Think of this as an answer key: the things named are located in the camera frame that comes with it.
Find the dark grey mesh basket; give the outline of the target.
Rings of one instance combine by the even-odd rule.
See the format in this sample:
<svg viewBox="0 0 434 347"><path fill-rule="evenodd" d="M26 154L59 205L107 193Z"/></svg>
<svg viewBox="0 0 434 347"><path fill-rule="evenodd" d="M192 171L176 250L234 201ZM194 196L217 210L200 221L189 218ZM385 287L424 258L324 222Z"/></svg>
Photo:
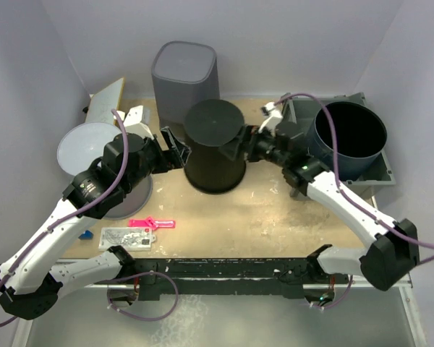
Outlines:
<svg viewBox="0 0 434 347"><path fill-rule="evenodd" d="M207 45L180 40L164 44L151 77L161 121L181 124L196 103L220 98L217 54Z"/></svg>

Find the large black round bucket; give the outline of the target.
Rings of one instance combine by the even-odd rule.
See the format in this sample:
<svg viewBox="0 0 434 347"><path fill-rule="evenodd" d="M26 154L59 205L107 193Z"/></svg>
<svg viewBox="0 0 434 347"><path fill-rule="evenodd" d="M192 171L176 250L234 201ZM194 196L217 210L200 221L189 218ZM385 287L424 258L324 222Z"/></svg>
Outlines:
<svg viewBox="0 0 434 347"><path fill-rule="evenodd" d="M219 148L234 140L243 125L242 112L226 100L204 100L191 107L184 118L185 143L191 149L184 173L194 188L223 194L241 182L244 158L230 160Z"/></svg>

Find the light grey round bin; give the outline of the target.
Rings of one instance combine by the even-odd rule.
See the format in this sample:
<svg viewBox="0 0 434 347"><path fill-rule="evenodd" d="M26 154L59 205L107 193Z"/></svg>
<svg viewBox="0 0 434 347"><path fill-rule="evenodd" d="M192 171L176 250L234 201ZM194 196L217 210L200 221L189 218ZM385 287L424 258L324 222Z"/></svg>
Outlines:
<svg viewBox="0 0 434 347"><path fill-rule="evenodd" d="M93 122L81 124L68 132L59 143L56 157L59 166L70 176L84 171L103 155L104 146L121 130L112 124ZM121 220L133 216L146 206L153 191L153 180L141 181L120 205L105 215L109 220Z"/></svg>

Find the dark blue round bin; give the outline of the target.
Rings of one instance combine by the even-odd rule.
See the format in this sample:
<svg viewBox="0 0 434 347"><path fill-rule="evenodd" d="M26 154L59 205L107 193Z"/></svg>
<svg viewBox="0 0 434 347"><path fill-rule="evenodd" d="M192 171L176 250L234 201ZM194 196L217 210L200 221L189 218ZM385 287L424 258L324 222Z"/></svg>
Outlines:
<svg viewBox="0 0 434 347"><path fill-rule="evenodd" d="M330 101L338 143L339 176L342 181L388 181L383 148L387 130L380 117L369 108L347 100ZM326 115L313 101L294 103L296 119L307 132L308 149L329 168L333 167L332 139Z"/></svg>

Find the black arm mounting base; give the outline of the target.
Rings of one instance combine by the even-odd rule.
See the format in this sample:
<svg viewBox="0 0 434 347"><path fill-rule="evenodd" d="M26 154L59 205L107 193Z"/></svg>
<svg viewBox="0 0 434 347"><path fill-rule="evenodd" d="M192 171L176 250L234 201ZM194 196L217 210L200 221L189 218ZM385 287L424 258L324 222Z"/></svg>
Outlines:
<svg viewBox="0 0 434 347"><path fill-rule="evenodd" d="M163 294L181 295L253 295L282 296L302 299L306 289L319 297L321 289L332 284L345 284L346 275L328 275L313 259L307 258L236 258L236 259L135 259L113 277L131 284L131 277L147 273L139 279L140 301L157 301Z"/></svg>

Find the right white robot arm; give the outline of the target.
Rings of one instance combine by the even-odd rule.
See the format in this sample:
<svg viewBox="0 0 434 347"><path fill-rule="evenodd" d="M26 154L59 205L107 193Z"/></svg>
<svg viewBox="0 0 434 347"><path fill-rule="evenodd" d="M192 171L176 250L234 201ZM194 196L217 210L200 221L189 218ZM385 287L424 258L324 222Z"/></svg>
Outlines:
<svg viewBox="0 0 434 347"><path fill-rule="evenodd" d="M307 265L312 281L323 283L337 273L358 275L387 291L419 264L416 225L407 219L396 221L337 182L335 173L308 153L305 135L296 124L283 121L273 131L244 125L219 151L230 160L242 156L281 167L289 186L328 208L362 242L359 249L320 248Z"/></svg>

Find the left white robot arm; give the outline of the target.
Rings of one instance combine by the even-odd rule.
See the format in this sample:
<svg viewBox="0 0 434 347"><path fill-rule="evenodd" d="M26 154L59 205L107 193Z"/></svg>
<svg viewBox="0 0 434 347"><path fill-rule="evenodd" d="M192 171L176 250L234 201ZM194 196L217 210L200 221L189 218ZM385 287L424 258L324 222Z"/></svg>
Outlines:
<svg viewBox="0 0 434 347"><path fill-rule="evenodd" d="M14 256L0 264L0 306L7 314L34 320L58 299L86 285L127 283L133 278L135 260L121 246L71 265L56 262L143 179L184 168L190 149L168 127L161 129L161 134L167 150L155 136L118 134L104 146L102 156L73 178L44 224Z"/></svg>

